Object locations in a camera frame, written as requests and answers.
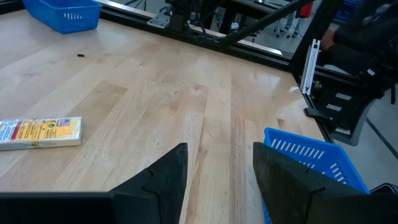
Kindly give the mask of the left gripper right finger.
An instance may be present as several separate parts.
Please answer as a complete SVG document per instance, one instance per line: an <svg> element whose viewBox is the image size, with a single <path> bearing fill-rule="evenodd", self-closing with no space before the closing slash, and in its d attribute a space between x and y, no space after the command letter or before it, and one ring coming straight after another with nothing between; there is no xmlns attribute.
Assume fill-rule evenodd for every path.
<svg viewBox="0 0 398 224"><path fill-rule="evenodd" d="M261 142L253 143L253 168L272 223L306 223L315 197L365 194Z"/></svg>

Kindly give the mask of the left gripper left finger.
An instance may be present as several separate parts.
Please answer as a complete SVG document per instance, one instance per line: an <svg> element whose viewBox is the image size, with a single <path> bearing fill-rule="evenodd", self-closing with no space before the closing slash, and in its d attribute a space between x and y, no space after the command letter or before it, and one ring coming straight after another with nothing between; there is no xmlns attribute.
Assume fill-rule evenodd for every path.
<svg viewBox="0 0 398 224"><path fill-rule="evenodd" d="M188 144L181 142L110 190L116 223L178 223L187 186Z"/></svg>

